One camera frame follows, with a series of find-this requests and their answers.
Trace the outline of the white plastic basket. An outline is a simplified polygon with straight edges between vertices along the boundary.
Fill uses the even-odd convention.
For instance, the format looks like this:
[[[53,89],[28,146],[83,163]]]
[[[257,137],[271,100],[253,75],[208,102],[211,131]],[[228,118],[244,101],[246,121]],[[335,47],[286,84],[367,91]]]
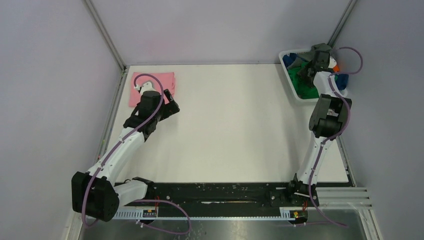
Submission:
[[[279,60],[299,104],[315,104],[324,94],[348,96],[349,77],[340,73],[330,48],[286,50],[279,53]]]

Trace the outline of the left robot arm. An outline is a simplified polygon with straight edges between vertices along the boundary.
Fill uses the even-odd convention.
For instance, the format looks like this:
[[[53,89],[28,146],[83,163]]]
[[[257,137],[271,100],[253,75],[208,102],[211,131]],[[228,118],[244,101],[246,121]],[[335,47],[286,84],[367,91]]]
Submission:
[[[71,179],[72,209],[80,214],[108,222],[118,208],[138,200],[148,206],[155,192],[146,180],[134,177],[117,185],[117,178],[134,153],[156,130],[157,124],[178,113],[180,108],[171,92],[145,91],[140,102],[124,122],[115,145],[86,172],[76,172]]]

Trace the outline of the folded pink t shirt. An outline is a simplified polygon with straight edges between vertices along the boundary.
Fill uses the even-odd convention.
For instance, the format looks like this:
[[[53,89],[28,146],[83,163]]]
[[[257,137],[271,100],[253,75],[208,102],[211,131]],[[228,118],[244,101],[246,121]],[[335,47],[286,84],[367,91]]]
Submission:
[[[134,72],[130,81],[130,96],[128,106],[134,108],[141,100],[141,95],[146,91],[160,92],[160,86],[156,80],[150,76],[141,76],[136,79],[141,72]],[[164,90],[169,90],[172,96],[175,95],[176,78],[174,72],[150,73],[157,78]]]

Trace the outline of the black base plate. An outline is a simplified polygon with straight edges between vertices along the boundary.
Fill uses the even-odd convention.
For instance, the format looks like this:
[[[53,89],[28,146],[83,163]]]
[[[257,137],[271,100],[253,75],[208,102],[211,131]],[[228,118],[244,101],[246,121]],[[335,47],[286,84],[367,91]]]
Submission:
[[[292,208],[305,209],[319,206],[319,198],[311,200],[307,207],[289,203],[286,194],[289,182],[245,182],[245,183],[164,183],[151,182],[143,202],[132,202],[131,207],[174,207],[186,209],[225,210],[247,208]]]

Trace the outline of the blue t shirt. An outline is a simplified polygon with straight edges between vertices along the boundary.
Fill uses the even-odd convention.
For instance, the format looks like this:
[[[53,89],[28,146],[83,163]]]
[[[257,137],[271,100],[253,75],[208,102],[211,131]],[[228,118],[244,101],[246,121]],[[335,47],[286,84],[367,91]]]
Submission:
[[[312,56],[310,53],[303,54],[303,53],[294,53],[290,52],[287,54],[283,54],[280,59],[283,61],[283,65],[286,68],[286,71],[288,72],[289,69],[292,68],[306,68],[308,62],[311,60]],[[335,83],[339,90],[344,91],[347,88],[349,81],[349,76],[347,74],[340,74],[335,76]]]

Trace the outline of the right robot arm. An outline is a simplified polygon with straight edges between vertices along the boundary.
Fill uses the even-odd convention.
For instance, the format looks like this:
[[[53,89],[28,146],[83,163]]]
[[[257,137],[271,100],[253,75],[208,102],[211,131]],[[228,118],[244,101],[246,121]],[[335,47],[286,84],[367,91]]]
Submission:
[[[352,101],[336,84],[335,61],[329,49],[314,49],[311,59],[300,71],[300,80],[315,87],[318,99],[308,123],[311,138],[305,158],[288,184],[287,201],[296,207],[307,207],[317,200],[316,185],[324,157],[337,134],[348,120]]]

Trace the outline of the green t shirt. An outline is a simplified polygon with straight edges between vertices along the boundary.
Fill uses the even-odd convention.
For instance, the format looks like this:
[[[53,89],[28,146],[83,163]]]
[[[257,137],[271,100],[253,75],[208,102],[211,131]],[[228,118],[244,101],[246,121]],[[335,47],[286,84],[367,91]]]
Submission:
[[[299,80],[299,77],[297,76],[297,72],[302,67],[294,67],[287,70],[287,73],[289,75],[289,78],[291,80],[291,83],[294,87],[294,90],[297,94],[297,96],[300,99],[308,100],[308,99],[317,99],[319,98],[318,91],[315,87],[307,87],[306,85],[302,84]]]

